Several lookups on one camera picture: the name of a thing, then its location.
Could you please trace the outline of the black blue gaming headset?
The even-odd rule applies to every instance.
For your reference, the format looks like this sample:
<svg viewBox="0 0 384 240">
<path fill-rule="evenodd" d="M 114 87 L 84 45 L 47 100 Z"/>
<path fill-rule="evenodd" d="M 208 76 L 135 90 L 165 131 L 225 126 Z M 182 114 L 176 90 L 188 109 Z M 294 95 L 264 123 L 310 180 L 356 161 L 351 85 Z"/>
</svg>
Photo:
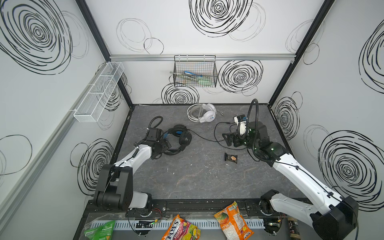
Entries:
<svg viewBox="0 0 384 240">
<path fill-rule="evenodd" d="M 168 135 L 173 135 L 178 138 L 179 147 L 177 149 L 171 149 L 171 145 L 167 140 Z M 162 136 L 163 140 L 166 143 L 167 149 L 164 150 L 164 154 L 167 156 L 174 156 L 180 154 L 185 150 L 185 148 L 192 141 L 192 134 L 189 132 L 188 128 L 184 125 L 175 125 L 173 128 L 168 129 Z"/>
</svg>

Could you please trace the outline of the white gaming headset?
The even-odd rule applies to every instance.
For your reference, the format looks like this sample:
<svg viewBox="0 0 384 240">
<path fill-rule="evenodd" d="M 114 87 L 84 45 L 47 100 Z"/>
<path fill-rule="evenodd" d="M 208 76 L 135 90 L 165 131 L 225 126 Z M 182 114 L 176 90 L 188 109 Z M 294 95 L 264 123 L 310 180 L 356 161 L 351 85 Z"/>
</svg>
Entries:
<svg viewBox="0 0 384 240">
<path fill-rule="evenodd" d="M 224 115 L 213 104 L 194 104 L 187 109 L 189 120 L 195 123 L 210 123 L 215 120 L 217 114 Z"/>
</svg>

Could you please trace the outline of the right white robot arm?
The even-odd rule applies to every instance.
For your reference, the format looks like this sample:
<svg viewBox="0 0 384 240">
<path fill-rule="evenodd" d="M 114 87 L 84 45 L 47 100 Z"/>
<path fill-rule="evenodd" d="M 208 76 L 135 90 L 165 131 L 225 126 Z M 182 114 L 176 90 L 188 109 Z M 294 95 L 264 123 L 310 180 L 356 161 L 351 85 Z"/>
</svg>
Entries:
<svg viewBox="0 0 384 240">
<path fill-rule="evenodd" d="M 252 160 L 264 162 L 283 174 L 310 201 L 289 198 L 277 190 L 261 196 L 260 211 L 271 216 L 283 213 L 312 227 L 323 240 L 343 240 L 359 231 L 359 205 L 343 197 L 307 171 L 281 144 L 272 142 L 267 128 L 259 121 L 259 102 L 253 99 L 246 115 L 234 117 L 237 130 L 223 134 L 227 146 L 245 148 Z"/>
</svg>

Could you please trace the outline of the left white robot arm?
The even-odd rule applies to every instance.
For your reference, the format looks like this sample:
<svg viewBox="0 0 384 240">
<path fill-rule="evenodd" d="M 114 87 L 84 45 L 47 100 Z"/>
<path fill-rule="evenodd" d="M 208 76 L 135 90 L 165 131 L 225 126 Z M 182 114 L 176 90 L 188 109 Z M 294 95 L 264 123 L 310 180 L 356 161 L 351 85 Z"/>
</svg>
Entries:
<svg viewBox="0 0 384 240">
<path fill-rule="evenodd" d="M 158 128 L 162 121 L 163 117 L 154 117 L 144 139 L 136 143 L 129 154 L 102 167 L 93 199 L 96 207 L 121 212 L 139 209 L 143 215 L 152 213 L 152 196 L 134 191 L 133 175 L 145 161 L 158 159 L 170 148 L 163 131 Z"/>
</svg>

